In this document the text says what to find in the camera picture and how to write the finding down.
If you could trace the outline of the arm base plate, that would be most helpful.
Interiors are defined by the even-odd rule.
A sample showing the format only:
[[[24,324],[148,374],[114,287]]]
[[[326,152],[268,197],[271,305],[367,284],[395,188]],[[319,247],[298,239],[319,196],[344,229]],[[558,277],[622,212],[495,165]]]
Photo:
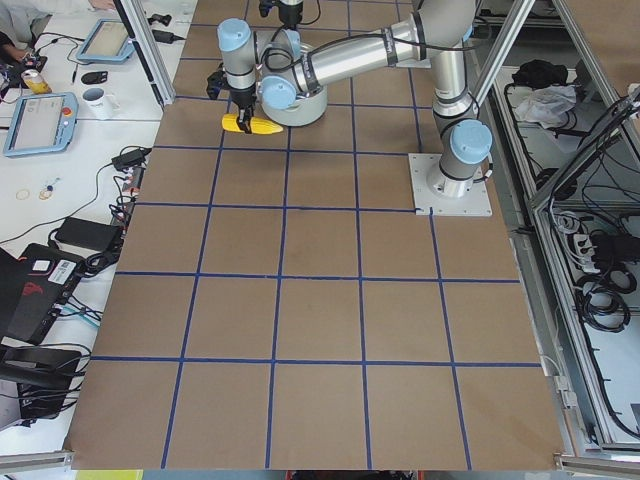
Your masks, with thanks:
[[[477,166],[471,179],[452,180],[440,169],[440,154],[410,153],[409,172],[417,215],[447,217],[490,217],[492,208],[483,177]]]

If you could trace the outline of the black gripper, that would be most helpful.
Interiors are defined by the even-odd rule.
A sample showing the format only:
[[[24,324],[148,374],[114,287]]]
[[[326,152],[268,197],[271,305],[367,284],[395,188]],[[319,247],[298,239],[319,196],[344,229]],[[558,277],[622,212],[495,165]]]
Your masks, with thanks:
[[[252,121],[256,104],[256,84],[248,87],[231,86],[226,72],[218,69],[207,78],[206,93],[211,100],[217,100],[221,91],[227,91],[231,100],[240,109],[236,118],[238,128],[244,133],[253,133]]]

